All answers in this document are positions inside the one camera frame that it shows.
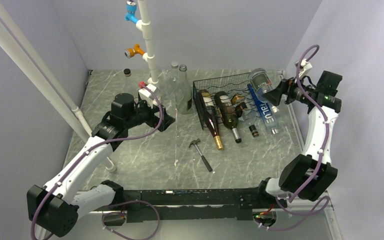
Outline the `clear bottle dark label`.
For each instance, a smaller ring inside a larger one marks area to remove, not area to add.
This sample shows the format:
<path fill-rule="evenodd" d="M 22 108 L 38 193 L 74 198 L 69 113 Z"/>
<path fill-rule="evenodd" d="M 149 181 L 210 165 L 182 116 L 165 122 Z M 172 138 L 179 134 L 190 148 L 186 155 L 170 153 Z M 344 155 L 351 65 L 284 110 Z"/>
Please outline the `clear bottle dark label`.
<path fill-rule="evenodd" d="M 260 103 L 266 101 L 263 94 L 273 90 L 272 81 L 264 68 L 256 68 L 248 75 L 248 81 L 254 92 L 254 103 L 258 107 Z"/>

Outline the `clear frosted wine bottle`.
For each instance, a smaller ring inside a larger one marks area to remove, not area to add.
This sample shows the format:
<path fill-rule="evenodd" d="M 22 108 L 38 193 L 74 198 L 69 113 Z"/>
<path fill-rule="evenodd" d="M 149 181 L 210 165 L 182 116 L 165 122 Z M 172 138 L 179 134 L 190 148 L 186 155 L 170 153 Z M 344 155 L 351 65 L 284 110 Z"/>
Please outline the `clear frosted wine bottle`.
<path fill-rule="evenodd" d="M 175 84 L 175 104 L 179 114 L 187 115 L 192 111 L 193 91 L 187 78 L 187 66 L 181 64 L 178 68 L 178 77 Z"/>

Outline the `round clear glass bottle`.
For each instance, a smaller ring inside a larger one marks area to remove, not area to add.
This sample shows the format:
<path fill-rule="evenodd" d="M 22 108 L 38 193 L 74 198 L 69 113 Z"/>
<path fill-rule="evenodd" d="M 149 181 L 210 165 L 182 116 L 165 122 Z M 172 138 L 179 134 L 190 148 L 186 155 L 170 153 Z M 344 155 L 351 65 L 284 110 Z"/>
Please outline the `round clear glass bottle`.
<path fill-rule="evenodd" d="M 168 79 L 166 81 L 166 93 L 169 98 L 172 97 L 172 94 L 176 89 L 178 76 L 179 76 L 179 63 L 177 61 L 172 61 L 171 68 L 168 71 Z"/>

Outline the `clear bottle white label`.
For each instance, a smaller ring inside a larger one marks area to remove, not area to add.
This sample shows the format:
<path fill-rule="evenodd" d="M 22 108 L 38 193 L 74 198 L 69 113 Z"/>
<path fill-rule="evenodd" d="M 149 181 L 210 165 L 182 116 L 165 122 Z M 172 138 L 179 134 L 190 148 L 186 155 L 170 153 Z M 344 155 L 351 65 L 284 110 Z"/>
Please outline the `clear bottle white label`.
<path fill-rule="evenodd" d="M 132 75 L 132 72 L 129 68 L 125 68 L 123 70 L 123 74 L 126 76 L 126 77 L 130 77 Z"/>

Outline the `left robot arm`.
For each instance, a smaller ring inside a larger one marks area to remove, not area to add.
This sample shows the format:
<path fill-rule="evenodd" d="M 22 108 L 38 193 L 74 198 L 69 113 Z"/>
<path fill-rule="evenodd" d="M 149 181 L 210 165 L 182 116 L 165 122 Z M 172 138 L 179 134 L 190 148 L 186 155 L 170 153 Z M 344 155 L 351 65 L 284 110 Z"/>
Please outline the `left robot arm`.
<path fill-rule="evenodd" d="M 89 191 L 78 191 L 96 167 L 122 142 L 130 139 L 129 129 L 147 124 L 152 132 L 163 132 L 175 121 L 158 102 L 135 101 L 129 93 L 116 95 L 110 111 L 95 127 L 82 150 L 44 186 L 33 185 L 28 190 L 32 239 L 36 239 L 36 226 L 51 235 L 63 237 L 88 213 L 104 206 L 119 209 L 124 203 L 124 189 L 111 180 L 105 180 Z"/>

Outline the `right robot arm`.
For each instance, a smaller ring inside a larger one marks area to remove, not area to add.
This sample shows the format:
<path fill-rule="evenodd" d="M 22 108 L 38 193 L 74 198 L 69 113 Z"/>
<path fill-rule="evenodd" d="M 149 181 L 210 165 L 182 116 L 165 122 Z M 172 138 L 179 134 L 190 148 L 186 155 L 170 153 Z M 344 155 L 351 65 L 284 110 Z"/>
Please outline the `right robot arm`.
<path fill-rule="evenodd" d="M 267 178 L 265 188 L 255 194 L 256 203 L 269 207 L 275 197 L 296 194 L 300 199 L 314 202 L 332 184 L 338 170 L 332 166 L 330 144 L 334 124 L 342 107 L 336 97 L 342 75 L 323 71 L 315 86 L 299 86 L 293 78 L 283 79 L 279 85 L 263 94 L 278 106 L 282 96 L 285 104 L 299 101 L 308 106 L 308 132 L 302 150 L 281 172 L 278 178 Z"/>

